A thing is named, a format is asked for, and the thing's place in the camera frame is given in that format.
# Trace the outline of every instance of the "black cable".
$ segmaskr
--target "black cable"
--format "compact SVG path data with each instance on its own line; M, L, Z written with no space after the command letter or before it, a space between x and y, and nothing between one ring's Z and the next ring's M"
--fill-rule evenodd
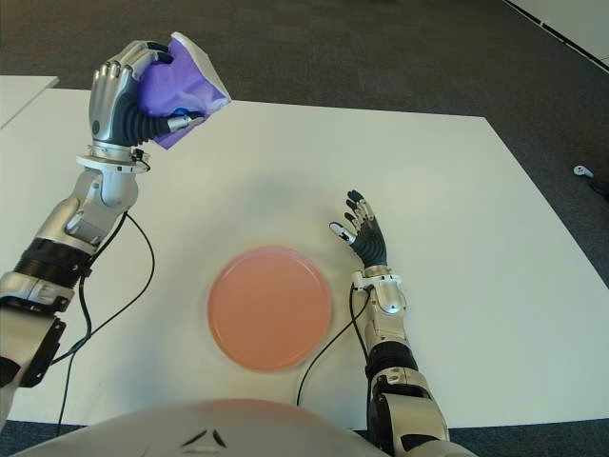
M360 333L360 328L358 327L358 323L355 319L355 313L353 312L353 292L355 288L351 285L351 290L349 291L349 313L351 314L351 322L353 323L353 328L358 335L358 340L360 340L360 346L362 346L363 357L365 359L366 364L368 363L368 351L365 349L365 344L363 343L362 334ZM370 292L367 292L368 297L366 298L366 302L370 299Z
M110 243L114 240L114 238L116 238L116 235L118 235L118 232L121 231L121 228L123 227L123 224L125 223L125 219L127 219L127 216L128 216L128 214L125 211L123 213L123 215L121 216L121 219L118 221L116 228L114 229L112 234L108 237L106 242L99 249L97 249L97 252L95 252L91 256L90 260L88 261L88 269L91 268L91 266L95 263L95 261L102 254L102 252L104 252L106 250L106 248L110 245ZM83 311L83 316L85 316L85 324L87 325L87 331L85 332L85 336L83 336L80 340L78 340L76 343L74 343L69 350L67 350L65 353L63 353L59 357L56 357L55 359L53 359L53 361L50 363L51 365L55 365L57 362L61 362L65 358L70 357L71 354L76 353L76 351L78 349L80 349L83 346L83 344L86 343L87 340L92 335L91 318L90 318L90 315L88 314L87 301L85 300L85 279L86 279L85 276L81 276L80 280L78 282L78 300L80 302L80 308Z
M55 431L56 436L59 436L59 434L61 432L61 423L64 418L64 411L66 409L66 401L68 399L69 376L71 375L72 363L74 362L74 357L76 356L76 353L80 350L80 348L82 346L85 345L85 343L95 333L97 333L99 330L101 330L103 327L105 327L107 324L109 324L114 318L116 318L119 314L121 314L131 305L133 305L133 303L135 303L144 294L144 292L146 292L146 290L148 289L148 286L150 285L150 282L152 281L152 277L154 276L154 270L156 268L156 259L154 257L154 249L152 248L152 244L150 243L150 240L148 239L144 230L135 221L135 219L133 219L129 214L127 214L127 212L124 213L124 217L121 219L121 223L119 223L119 225L122 226L122 222L124 222L126 217L133 223L133 225L139 230L139 232L142 234L142 236L146 240L146 244L148 246L148 249L150 250L150 259L151 259L150 275L148 276L148 279L147 279L146 283L144 284L144 286L142 287L142 289L140 290L140 292L130 302L128 302L125 306L123 306L118 311L116 311L114 314L112 314L110 317L108 317L107 320L104 321L102 323L102 325L97 327L95 330L90 331L90 327L88 327L88 334L86 334L85 337L81 338L78 342L76 342L76 344L74 344L74 346L72 346L72 348L68 352L66 352L64 355L62 355L61 357L58 357L57 359L55 359L52 362L52 364L54 364L71 355L71 357L69 359L69 364L68 364L68 372L66 374L66 385L64 387L64 398L62 400L61 411L59 413L59 419L57 421L57 429ZM110 235L110 238L113 239L113 237L116 236L116 233L118 233L119 229L120 229L120 227L117 227L117 229L112 233L112 235ZM106 248L108 246L109 241L111 241L111 239L108 238L108 242L106 242L104 244L103 248ZM78 288L79 294L78 295L79 295L79 299L81 301L81 307L83 308L83 312L86 313L86 315L88 316L87 304L85 301L84 284L85 284L85 281L84 281L84 279L82 279L81 283L79 284L79 288Z
M353 285L351 285L351 290L349 292L349 307L351 309L353 309L353 291L355 290L355 288L353 287ZM362 315L363 311L365 310L365 308L368 306L368 301L370 300L370 292L367 292L367 297L365 299L365 303L362 306L362 309L360 309L360 312L357 313L357 315L353 315L353 313L351 313L351 320L341 329L341 331L339 331L336 335L334 335L334 338L332 338L325 346L324 348L315 356L315 358L311 361L311 363L308 365L308 367L306 368L306 371L304 372L304 376L303 379L301 379L301 383L298 387L298 395L296 396L296 406L299 407L301 404L301 394L303 392L303 386L305 385L305 380L306 380L306 376L308 375L309 371L313 368L313 366L315 365L315 363L317 362L317 360L324 354L324 352L326 352L326 350L332 346L332 344L339 339L339 337L345 333L349 327L351 327L351 325L355 324L355 327L357 328L357 324L356 321L357 319Z
M66 373L66 385L64 386L64 399L61 402L61 411L59 412L59 419L57 420L57 428L55 429L55 436L59 436L61 433L61 421L64 419L64 411L66 410L66 400L68 399L68 386L69 386L69 376L72 373L72 363L74 362L74 357L76 356L76 352L71 354L68 363L68 371Z
M127 218L139 230L139 232L144 237L144 240L146 240L146 244L148 245L148 249L150 250L150 261L151 261L150 274L148 275L148 279L147 279L146 283L144 284L144 287L142 288L142 290L140 290L140 293L138 293L129 303L127 303L122 308L120 308L118 311L116 311L114 314L112 314L110 317L108 317L106 319L106 321L104 321L102 323L101 326L96 328L91 333L91 336L93 336L95 333L97 333L99 330L101 330L103 327L105 327L107 324L109 324L110 321L112 321L115 317L117 317L119 314L121 314L123 311L125 311L127 308L129 308L131 305L133 305L133 303L135 303L142 295L144 295L144 292L146 292L146 290L148 289L148 286L152 282L152 276L154 276L154 270L156 268L156 259L154 257L154 249L152 248L152 244L150 243L150 240L148 240L148 237L147 237L146 233L144 232L144 230L140 227L140 225L137 222L135 222L135 219L133 219L130 214L127 214Z
M152 167L148 164L148 162L145 162L142 159L138 159L137 161L143 163L146 166L146 171L152 170Z

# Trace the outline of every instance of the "white table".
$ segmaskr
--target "white table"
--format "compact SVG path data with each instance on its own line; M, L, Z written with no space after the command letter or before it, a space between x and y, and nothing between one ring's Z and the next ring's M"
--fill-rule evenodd
M44 89L58 82L57 76L0 76L0 129Z
M86 91L46 90L0 132L0 269L71 191L74 156L90 142L87 109ZM609 290L483 118L234 102L171 151L146 151L152 172L138 178L132 214L158 272L77 357L67 423L202 398L294 402L304 366L259 374L232 364L208 330L207 291L245 249L296 248L330 285L333 335L359 264L327 223L342 218L352 188L380 218L405 280L413 351L449 426L609 414ZM148 267L127 224L88 281L93 321L134 295ZM76 301L65 320L68 348L84 330ZM10 418L56 421L65 370L20 390ZM363 428L365 384L349 332L313 369L304 406Z

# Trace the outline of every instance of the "pink petri dish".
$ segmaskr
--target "pink petri dish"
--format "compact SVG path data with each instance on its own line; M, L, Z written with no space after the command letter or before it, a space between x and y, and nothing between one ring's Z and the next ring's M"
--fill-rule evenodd
M257 248L233 259L209 294L216 343L238 365L279 371L299 365L322 342L332 300L315 265L299 252Z

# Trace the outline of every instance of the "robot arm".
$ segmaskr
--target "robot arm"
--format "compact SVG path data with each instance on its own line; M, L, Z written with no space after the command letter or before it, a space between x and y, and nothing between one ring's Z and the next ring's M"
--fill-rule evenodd
M135 41L95 71L89 100L92 145L71 196L51 212L13 271L0 278L0 429L18 387L44 377L66 327L66 310L81 277L116 219L137 199L135 175L149 170L138 146L199 124L189 112L153 118L137 106L139 81L154 62L172 58L166 46Z
M403 328L406 300L402 279L387 266L378 219L359 192L352 190L347 195L346 203L354 215L344 216L356 233L336 222L330 228L363 261L363 271L353 274L354 288L370 292L364 331L365 374L371 385L370 439L395 456L472 457L467 449L448 441L442 412L410 350Z

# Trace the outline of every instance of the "dark carpet floor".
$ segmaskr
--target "dark carpet floor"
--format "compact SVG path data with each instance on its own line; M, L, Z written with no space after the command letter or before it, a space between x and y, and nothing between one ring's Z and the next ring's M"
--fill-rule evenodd
M235 99L484 116L609 285L609 204L571 171L609 180L609 75L501 0L2 0L0 14L0 74L60 88L179 30ZM2 451L49 437L36 429L9 424ZM609 421L453 436L481 456L609 455Z

